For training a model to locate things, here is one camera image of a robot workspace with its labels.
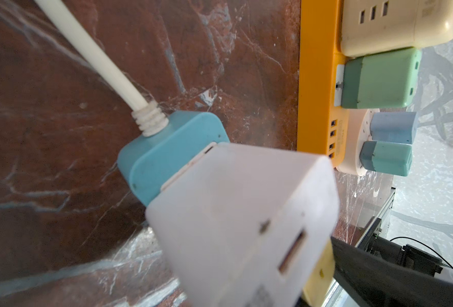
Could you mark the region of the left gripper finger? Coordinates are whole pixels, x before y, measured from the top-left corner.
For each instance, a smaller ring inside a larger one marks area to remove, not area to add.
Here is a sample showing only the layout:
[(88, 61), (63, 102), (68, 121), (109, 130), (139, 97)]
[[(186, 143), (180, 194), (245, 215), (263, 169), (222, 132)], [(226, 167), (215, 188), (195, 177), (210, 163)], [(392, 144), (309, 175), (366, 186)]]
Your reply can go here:
[(371, 255), (336, 238), (334, 279), (360, 306), (453, 306), (453, 284)]

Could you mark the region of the white charger plug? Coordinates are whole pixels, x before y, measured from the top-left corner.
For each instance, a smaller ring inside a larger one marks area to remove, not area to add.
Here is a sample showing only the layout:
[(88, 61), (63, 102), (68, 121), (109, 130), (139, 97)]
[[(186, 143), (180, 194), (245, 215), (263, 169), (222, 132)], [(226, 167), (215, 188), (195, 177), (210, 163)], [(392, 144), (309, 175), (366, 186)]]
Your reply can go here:
[(327, 156), (220, 143), (146, 218), (192, 306), (294, 306), (338, 221)]

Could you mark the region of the orange power strip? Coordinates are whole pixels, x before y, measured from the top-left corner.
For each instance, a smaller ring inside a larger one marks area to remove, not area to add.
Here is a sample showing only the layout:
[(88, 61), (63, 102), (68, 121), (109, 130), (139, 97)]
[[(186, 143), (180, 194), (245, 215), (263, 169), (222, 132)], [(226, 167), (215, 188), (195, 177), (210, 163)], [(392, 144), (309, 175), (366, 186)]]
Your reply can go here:
[(346, 57), (340, 50), (342, 1), (302, 1), (297, 150), (345, 157), (349, 110), (340, 105)]

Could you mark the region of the teal power strip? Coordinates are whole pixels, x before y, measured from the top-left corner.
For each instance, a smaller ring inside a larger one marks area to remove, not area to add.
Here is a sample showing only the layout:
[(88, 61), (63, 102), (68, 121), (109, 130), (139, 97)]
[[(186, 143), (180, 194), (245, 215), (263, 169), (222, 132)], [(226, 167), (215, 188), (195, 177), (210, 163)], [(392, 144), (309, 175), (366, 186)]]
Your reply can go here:
[(215, 114), (176, 111), (161, 132), (140, 136), (126, 145), (119, 152), (117, 166), (131, 192), (147, 207), (161, 193), (163, 184), (207, 146), (229, 141)]

